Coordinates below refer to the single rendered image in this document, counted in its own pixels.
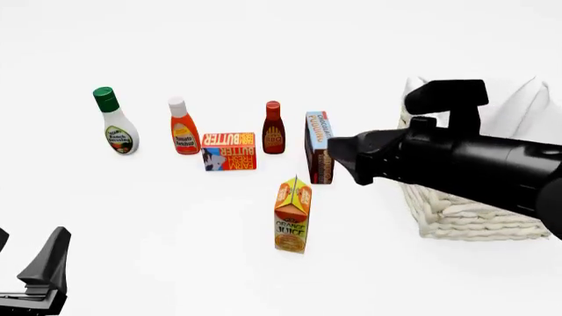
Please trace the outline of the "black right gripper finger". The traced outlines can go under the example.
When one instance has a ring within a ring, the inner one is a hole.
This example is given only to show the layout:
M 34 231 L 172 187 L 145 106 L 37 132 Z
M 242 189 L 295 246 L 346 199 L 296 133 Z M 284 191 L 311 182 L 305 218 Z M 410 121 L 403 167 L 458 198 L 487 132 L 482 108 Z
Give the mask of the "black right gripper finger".
M 350 137 L 334 137 L 328 140 L 328 154 L 349 172 L 355 183 L 366 186 L 373 183 L 372 157 L 365 152 L 365 137 L 360 133 Z

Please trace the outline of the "farm fresh butter box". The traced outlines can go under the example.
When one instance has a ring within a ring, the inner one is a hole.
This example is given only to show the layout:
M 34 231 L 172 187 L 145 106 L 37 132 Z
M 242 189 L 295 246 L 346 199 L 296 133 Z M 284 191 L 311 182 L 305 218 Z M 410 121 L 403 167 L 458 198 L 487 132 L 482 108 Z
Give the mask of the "farm fresh butter box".
M 206 171 L 257 168 L 254 133 L 205 133 L 201 144 Z

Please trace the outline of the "white woven basket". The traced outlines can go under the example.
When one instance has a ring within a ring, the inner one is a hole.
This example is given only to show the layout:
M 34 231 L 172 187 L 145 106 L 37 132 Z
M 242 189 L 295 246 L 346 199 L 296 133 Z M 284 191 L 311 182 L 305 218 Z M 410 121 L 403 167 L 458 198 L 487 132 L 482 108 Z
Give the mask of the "white woven basket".
M 480 133 L 562 145 L 562 107 L 540 78 L 487 79 L 490 102 L 479 108 Z M 455 241 L 541 239 L 550 232 L 540 220 L 445 194 L 423 186 L 401 186 L 424 238 Z

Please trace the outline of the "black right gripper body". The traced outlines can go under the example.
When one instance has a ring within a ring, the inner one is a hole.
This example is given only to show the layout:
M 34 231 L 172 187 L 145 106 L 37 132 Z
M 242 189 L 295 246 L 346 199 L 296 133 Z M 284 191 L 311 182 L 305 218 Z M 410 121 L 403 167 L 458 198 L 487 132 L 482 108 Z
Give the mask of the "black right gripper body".
M 406 128 L 381 130 L 374 133 L 376 152 L 373 175 L 375 177 L 406 183 L 400 159 L 400 144 L 405 133 L 407 133 Z

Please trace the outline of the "brown BBQ sauce bottle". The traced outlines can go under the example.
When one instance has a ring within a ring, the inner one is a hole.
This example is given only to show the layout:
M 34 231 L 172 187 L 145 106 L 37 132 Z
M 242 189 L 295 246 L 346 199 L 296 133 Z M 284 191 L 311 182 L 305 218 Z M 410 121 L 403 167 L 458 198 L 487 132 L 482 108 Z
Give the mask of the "brown BBQ sauce bottle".
M 262 139 L 266 154 L 282 154 L 285 151 L 285 126 L 280 115 L 280 103 L 277 101 L 266 104 Z

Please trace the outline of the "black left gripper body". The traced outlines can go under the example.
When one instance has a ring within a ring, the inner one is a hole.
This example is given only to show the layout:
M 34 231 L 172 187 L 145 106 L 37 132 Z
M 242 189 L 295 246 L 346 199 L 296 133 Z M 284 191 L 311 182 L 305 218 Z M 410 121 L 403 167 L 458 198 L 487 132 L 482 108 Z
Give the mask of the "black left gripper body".
M 25 292 L 0 292 L 0 312 L 60 312 L 68 286 L 35 286 Z

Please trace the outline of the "chocolate pudding box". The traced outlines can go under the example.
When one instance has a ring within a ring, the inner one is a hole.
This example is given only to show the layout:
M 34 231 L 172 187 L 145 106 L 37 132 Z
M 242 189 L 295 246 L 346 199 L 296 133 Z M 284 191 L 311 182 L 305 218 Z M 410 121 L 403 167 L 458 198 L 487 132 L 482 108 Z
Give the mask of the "chocolate pudding box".
M 335 163 L 328 153 L 328 140 L 332 137 L 326 112 L 306 113 L 304 146 L 311 183 L 331 184 L 333 181 Z

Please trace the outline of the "orange juice carton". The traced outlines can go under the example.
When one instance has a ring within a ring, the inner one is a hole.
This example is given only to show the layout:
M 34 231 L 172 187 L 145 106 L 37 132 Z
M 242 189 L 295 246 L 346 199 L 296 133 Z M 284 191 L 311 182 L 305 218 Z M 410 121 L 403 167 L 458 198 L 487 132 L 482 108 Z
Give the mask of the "orange juice carton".
M 274 207 L 276 249 L 305 252 L 312 197 L 311 187 L 297 176 L 281 183 Z

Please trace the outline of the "white ranch dressing bottle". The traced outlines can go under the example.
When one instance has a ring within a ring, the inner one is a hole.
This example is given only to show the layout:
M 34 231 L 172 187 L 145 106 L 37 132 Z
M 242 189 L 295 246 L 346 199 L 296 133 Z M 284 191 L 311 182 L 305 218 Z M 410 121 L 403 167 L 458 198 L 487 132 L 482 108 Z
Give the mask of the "white ranch dressing bottle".
M 140 137 L 137 129 L 121 110 L 111 87 L 100 87 L 93 97 L 104 117 L 104 136 L 118 154 L 133 154 L 138 149 Z

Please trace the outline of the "red tomato ketchup bottle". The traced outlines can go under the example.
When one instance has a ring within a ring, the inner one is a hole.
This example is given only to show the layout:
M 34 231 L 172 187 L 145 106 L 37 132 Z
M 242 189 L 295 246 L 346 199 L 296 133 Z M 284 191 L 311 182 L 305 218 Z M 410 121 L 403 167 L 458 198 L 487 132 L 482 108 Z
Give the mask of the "red tomato ketchup bottle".
M 170 131 L 174 147 L 179 154 L 197 154 L 200 151 L 198 129 L 187 112 L 182 97 L 171 97 L 168 101 L 170 109 Z

